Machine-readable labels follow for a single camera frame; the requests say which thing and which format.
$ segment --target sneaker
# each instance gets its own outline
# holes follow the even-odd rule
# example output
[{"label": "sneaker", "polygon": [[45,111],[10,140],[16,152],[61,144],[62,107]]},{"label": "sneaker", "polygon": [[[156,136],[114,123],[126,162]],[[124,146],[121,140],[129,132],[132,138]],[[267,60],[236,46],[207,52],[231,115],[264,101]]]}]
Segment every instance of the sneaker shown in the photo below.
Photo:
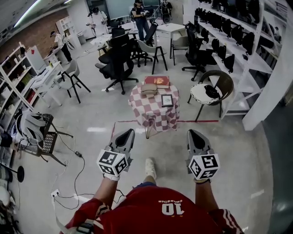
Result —
[{"label": "sneaker", "polygon": [[155,164],[151,158],[146,159],[146,175],[151,175],[154,179],[157,178]]}]

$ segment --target person in red shirt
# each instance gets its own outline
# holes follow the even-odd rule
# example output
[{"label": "person in red shirt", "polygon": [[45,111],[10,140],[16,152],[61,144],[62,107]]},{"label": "person in red shirt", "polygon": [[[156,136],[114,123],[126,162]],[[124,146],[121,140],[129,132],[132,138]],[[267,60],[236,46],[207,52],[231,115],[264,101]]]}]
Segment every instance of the person in red shirt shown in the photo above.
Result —
[{"label": "person in red shirt", "polygon": [[243,234],[230,212],[219,209],[209,179],[195,181],[194,204],[175,190],[158,187],[156,177],[154,162],[148,158],[143,183],[112,210],[119,177],[105,174],[94,197],[67,224],[72,232],[64,233]]}]

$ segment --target red shirt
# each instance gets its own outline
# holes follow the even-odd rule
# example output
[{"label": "red shirt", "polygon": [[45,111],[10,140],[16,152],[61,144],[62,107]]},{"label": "red shirt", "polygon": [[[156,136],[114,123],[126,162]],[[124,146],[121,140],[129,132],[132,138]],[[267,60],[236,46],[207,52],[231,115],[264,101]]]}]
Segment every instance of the red shirt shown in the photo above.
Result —
[{"label": "red shirt", "polygon": [[114,210],[93,198],[66,227],[78,227],[86,219],[95,220],[95,234],[243,233],[228,210],[207,213],[181,193],[157,186],[133,189]]}]

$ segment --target checkered tablecloth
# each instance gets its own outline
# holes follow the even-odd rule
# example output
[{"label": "checkered tablecloth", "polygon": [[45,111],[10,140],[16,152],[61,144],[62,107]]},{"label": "checkered tablecloth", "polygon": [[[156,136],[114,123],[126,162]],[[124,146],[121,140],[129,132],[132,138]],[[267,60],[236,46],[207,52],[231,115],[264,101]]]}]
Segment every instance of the checkered tablecloth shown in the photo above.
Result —
[{"label": "checkered tablecloth", "polygon": [[[153,122],[153,128],[157,132],[164,132],[168,129],[176,129],[176,122],[179,119],[179,92],[178,89],[170,83],[169,89],[158,89],[154,97],[147,98],[141,95],[141,86],[135,86],[129,98],[139,125],[149,127]],[[161,94],[172,94],[173,107],[162,107]]]}]

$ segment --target person in white shirt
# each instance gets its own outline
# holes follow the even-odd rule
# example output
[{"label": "person in white shirt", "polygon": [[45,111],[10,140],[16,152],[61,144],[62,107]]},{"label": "person in white shirt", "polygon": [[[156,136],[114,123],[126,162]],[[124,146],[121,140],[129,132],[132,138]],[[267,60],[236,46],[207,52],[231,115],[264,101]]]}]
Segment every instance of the person in white shirt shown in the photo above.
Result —
[{"label": "person in white shirt", "polygon": [[65,55],[68,63],[70,63],[72,61],[72,58],[71,58],[71,54],[68,50],[68,47],[67,47],[67,38],[66,37],[63,37],[61,36],[60,34],[56,33],[55,31],[52,31],[51,32],[51,36],[50,37],[53,37],[55,36],[55,41],[57,44],[58,44],[58,47],[61,47],[61,51],[63,52],[63,54]]},{"label": "person in white shirt", "polygon": [[98,7],[94,7],[92,9],[93,15],[93,22],[96,25],[95,31],[96,35],[101,35],[103,33],[108,33],[107,29],[107,16],[103,11],[100,11]]}]

